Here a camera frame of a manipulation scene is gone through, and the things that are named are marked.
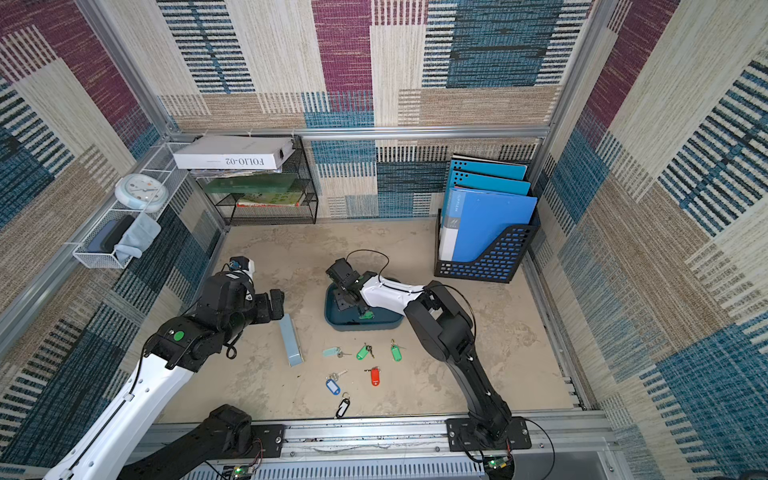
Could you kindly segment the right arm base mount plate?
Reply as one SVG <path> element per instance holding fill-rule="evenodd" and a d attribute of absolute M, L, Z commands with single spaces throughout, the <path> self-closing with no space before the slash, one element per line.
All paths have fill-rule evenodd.
<path fill-rule="evenodd" d="M 526 421 L 513 416 L 502 422 L 500 429 L 482 426 L 473 418 L 453 417 L 445 420 L 451 452 L 488 450 L 527 450 L 532 447 Z"/>

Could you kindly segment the key with red tag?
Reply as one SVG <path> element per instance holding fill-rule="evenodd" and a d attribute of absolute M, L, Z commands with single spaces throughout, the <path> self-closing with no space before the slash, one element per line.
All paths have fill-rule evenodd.
<path fill-rule="evenodd" d="M 377 387 L 381 384 L 381 370 L 379 367 L 375 366 L 371 369 L 366 369 L 366 372 L 370 373 L 370 381 L 372 386 Z"/>

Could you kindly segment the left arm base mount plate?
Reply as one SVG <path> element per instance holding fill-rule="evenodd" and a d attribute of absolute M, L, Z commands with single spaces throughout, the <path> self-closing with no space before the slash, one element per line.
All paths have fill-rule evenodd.
<path fill-rule="evenodd" d="M 251 449 L 247 458 L 276 459 L 281 456 L 285 424 L 252 424 Z"/>

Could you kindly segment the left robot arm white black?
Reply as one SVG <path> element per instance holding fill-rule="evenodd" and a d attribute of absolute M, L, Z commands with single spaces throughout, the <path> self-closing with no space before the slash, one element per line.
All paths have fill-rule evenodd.
<path fill-rule="evenodd" d="M 158 415 L 209 357 L 234 357 L 247 327 L 281 320 L 284 292 L 258 293 L 254 272 L 252 260 L 237 256 L 208 277 L 195 305 L 150 335 L 127 383 L 45 477 L 116 479 Z"/>

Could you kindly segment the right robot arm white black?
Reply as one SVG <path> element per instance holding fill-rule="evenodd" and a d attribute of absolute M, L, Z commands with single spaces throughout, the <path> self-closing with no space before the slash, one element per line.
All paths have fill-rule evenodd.
<path fill-rule="evenodd" d="M 524 422 L 512 415 L 482 367 L 474 318 L 448 285 L 436 281 L 408 285 L 372 271 L 359 273 L 344 258 L 337 259 L 326 274 L 344 301 L 361 312 L 379 308 L 405 317 L 424 350 L 447 365 L 467 402 L 470 425 L 459 433 L 472 449 L 530 445 Z"/>

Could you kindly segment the key with teal tag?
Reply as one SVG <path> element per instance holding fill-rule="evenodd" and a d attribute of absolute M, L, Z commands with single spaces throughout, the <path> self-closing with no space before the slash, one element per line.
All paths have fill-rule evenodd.
<path fill-rule="evenodd" d="M 325 349 L 322 352 L 322 356 L 324 358 L 330 358 L 330 357 L 344 358 L 345 356 L 347 356 L 347 353 L 341 347 L 332 347 L 332 348 Z"/>

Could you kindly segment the key with blue tag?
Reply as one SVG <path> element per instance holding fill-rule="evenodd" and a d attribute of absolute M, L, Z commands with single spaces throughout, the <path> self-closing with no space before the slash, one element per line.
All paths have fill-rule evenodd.
<path fill-rule="evenodd" d="M 332 395 L 337 396 L 342 394 L 342 388 L 339 385 L 339 379 L 346 373 L 346 370 L 342 370 L 340 372 L 332 372 L 328 375 L 325 385 Z"/>

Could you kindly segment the key with black white tag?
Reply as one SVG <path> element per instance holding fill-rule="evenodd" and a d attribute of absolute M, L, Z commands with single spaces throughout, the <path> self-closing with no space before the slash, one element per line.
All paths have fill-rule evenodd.
<path fill-rule="evenodd" d="M 336 419 L 343 418 L 346 415 L 347 411 L 349 410 L 350 405 L 351 405 L 350 394 L 348 392 L 343 392 L 342 399 L 335 412 L 335 418 Z"/>

